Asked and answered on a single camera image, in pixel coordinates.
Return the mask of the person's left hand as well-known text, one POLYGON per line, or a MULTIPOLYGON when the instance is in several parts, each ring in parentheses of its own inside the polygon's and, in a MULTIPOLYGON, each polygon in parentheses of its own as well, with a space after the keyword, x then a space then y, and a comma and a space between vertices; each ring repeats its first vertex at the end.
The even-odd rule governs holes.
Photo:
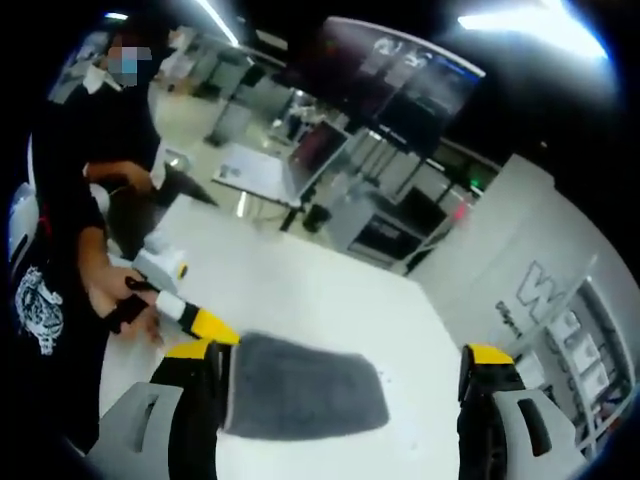
POLYGON ((131 321, 121 322, 119 335, 128 340, 135 340, 139 334, 144 333, 152 344, 161 345, 163 339, 156 309, 158 293, 129 289, 125 282, 128 277, 142 279, 133 269, 115 266, 100 268, 97 277, 92 279, 87 287, 91 305, 101 318, 106 318, 122 300, 136 295, 145 302, 145 309, 131 321))

